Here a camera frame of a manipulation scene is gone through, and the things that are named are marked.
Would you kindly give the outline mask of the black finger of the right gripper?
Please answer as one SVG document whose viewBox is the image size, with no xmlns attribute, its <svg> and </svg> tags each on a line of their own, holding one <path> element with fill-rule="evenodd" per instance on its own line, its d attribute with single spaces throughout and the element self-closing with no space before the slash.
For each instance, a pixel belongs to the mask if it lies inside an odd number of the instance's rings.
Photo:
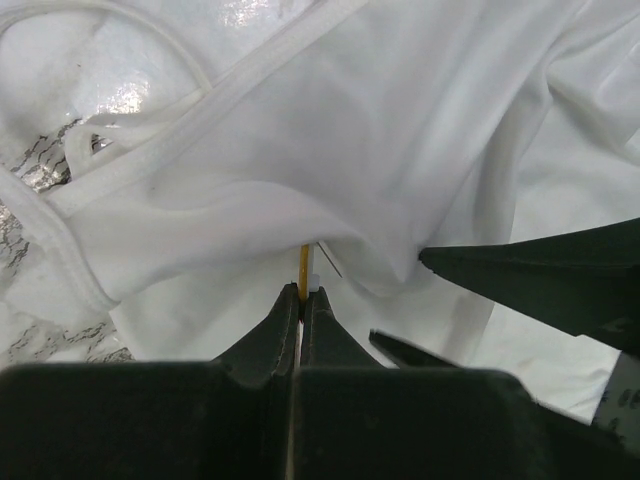
<svg viewBox="0 0 640 480">
<path fill-rule="evenodd" d="M 380 330 L 371 330 L 368 339 L 399 368 L 457 368 L 456 364 L 446 359 Z"/>
</svg>

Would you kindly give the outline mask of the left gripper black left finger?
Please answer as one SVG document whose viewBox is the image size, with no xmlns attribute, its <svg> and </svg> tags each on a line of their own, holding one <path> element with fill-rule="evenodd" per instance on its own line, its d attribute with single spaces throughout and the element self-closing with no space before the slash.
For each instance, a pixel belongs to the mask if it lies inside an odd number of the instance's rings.
<svg viewBox="0 0 640 480">
<path fill-rule="evenodd" d="M 274 376 L 287 376 L 295 358 L 299 313 L 298 287 L 286 284 L 267 316 L 213 363 L 252 390 L 269 385 Z"/>
</svg>

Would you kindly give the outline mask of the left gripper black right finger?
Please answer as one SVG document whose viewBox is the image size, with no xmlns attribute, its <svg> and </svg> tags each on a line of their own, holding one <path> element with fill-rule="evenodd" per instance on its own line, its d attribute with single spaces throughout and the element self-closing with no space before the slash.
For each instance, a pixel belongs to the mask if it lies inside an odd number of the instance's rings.
<svg viewBox="0 0 640 480">
<path fill-rule="evenodd" d="M 302 368 L 385 369 L 338 322 L 323 287 L 309 294 L 302 324 Z"/>
</svg>

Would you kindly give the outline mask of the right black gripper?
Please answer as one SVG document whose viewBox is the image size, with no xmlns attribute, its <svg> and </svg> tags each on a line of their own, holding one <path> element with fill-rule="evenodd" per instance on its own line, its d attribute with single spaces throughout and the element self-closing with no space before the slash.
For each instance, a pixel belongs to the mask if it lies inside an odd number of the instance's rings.
<svg viewBox="0 0 640 480">
<path fill-rule="evenodd" d="M 441 278 L 573 336 L 621 350 L 592 424 L 639 444 L 639 222 L 508 245 L 429 247 Z"/>
</svg>

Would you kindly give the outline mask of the white cloth garment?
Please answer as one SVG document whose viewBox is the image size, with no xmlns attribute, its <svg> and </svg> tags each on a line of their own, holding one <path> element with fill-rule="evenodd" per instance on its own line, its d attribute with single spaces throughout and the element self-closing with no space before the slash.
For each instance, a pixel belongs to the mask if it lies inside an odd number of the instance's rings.
<svg viewBox="0 0 640 480">
<path fill-rule="evenodd" d="M 307 246 L 346 329 L 591 421 L 617 348 L 425 269 L 639 214 L 635 1 L 5 1 L 1 363 L 204 360 Z"/>
</svg>

